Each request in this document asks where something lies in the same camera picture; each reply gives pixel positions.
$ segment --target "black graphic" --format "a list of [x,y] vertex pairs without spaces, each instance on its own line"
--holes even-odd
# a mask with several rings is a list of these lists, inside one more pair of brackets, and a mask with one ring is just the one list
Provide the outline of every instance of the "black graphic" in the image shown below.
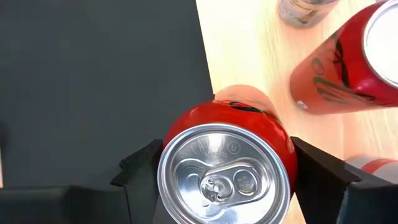
[[278,117],[275,116],[273,113],[268,112],[268,111],[264,111],[264,110],[257,109],[257,108],[255,108],[255,107],[253,107],[253,106],[244,104],[244,103],[242,103],[242,102],[240,102],[240,101],[230,101],[230,102],[229,102],[229,106],[230,106],[231,108],[236,109],[236,110],[242,110],[242,111],[248,111],[248,112],[255,112],[255,113],[266,114],[266,115],[270,116],[271,118],[274,118],[279,124],[282,124],[282,123],[279,121]]
[[344,63],[343,46],[338,38],[338,34],[334,33],[329,40],[333,41],[333,48],[325,49],[320,56],[326,58],[327,62],[337,65],[340,68],[341,81],[343,86],[336,85],[322,78],[325,74],[325,66],[320,57],[314,57],[311,62],[311,67],[315,73],[313,77],[313,84],[317,87],[317,92],[323,97],[325,101],[338,103],[342,105],[350,105],[350,101],[360,101],[363,103],[374,104],[375,97],[364,93],[354,93],[349,88],[349,75],[346,64]]

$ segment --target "wooden table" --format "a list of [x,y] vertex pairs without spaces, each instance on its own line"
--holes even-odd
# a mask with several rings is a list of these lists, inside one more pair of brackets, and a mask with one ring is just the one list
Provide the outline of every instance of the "wooden table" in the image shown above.
[[[375,0],[341,0],[311,29],[278,15],[279,0],[197,0],[213,91],[252,85],[272,100],[287,132],[347,159],[358,154],[398,158],[398,109],[314,116],[290,99],[294,67],[352,15]],[[294,197],[285,223],[305,223]]]

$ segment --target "silver can top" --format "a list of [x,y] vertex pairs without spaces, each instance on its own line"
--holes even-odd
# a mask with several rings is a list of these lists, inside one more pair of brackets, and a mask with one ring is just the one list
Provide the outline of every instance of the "silver can top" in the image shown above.
[[398,0],[385,2],[366,24],[363,49],[381,80],[398,88]]
[[338,0],[304,0],[304,1],[308,4],[325,5],[325,4],[337,2]]
[[278,155],[255,134],[229,124],[203,124],[173,138],[157,180],[178,223],[280,223],[290,202]]

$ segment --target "black holder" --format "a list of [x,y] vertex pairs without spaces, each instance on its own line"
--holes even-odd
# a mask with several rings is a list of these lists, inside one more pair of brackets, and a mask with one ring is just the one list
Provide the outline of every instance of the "black holder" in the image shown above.
[[[398,223],[398,185],[292,137],[296,194],[312,223]],[[1,223],[152,223],[162,140],[82,185],[0,190]]]

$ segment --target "red can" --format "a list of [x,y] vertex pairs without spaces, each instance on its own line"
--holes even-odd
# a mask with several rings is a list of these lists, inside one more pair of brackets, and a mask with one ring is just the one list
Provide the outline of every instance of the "red can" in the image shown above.
[[395,159],[360,155],[347,159],[346,163],[393,184],[398,184],[398,161]]
[[398,1],[354,15],[293,71],[290,94],[313,114],[398,106]]
[[220,91],[179,117],[164,144],[159,192],[176,222],[283,220],[297,161],[263,92],[247,85]]

